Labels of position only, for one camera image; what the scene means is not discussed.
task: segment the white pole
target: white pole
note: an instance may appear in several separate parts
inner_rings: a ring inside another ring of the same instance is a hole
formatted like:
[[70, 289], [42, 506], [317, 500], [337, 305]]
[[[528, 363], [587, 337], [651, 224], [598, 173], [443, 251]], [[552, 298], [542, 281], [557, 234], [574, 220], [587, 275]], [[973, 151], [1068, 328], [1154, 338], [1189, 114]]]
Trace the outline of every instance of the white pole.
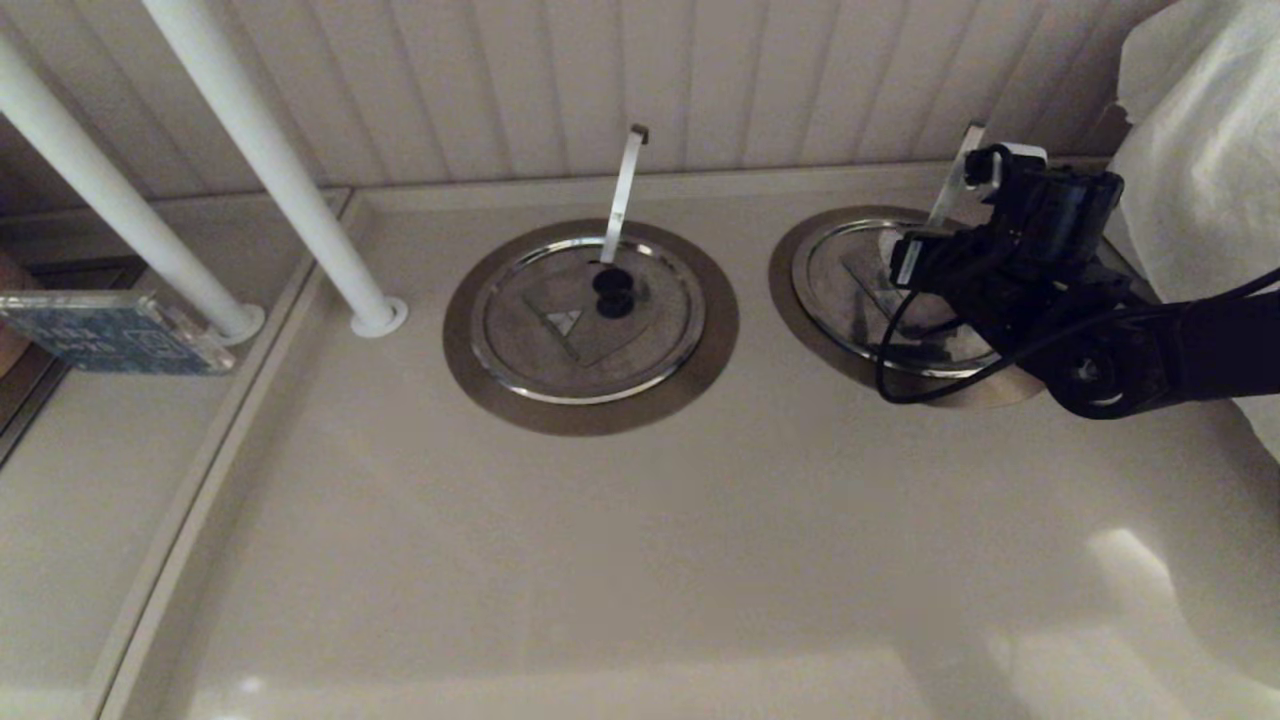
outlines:
[[106, 224], [212, 323], [219, 341], [253, 337], [264, 313], [241, 305], [191, 254], [0, 33], [0, 111]]
[[351, 327], [356, 334], [378, 337], [398, 328], [407, 314], [404, 304], [383, 295], [374, 282], [209, 6], [204, 0], [143, 0], [143, 5], [266, 191], [355, 310]]

